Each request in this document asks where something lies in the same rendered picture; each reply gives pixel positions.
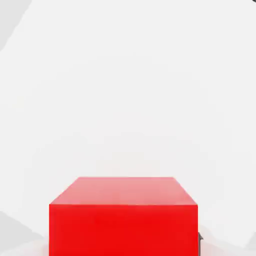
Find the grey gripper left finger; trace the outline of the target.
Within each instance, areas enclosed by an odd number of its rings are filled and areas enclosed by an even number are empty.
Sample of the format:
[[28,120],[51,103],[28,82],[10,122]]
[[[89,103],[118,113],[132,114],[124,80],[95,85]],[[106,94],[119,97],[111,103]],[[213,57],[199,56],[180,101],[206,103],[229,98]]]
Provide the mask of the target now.
[[14,250],[13,256],[49,256],[49,238],[25,243]]

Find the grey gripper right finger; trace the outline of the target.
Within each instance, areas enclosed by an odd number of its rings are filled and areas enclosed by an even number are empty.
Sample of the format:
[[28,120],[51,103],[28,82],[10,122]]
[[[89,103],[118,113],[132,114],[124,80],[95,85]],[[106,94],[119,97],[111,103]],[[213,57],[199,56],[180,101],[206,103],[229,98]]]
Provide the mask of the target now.
[[215,238],[209,229],[198,228],[200,256],[248,256],[245,249]]

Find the small red cube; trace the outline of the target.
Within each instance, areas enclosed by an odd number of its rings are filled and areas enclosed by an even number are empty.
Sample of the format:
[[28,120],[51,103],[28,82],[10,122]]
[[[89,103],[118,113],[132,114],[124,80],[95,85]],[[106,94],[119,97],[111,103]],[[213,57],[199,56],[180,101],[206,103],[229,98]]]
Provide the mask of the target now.
[[49,204],[49,256],[199,256],[198,205],[172,177],[79,177]]

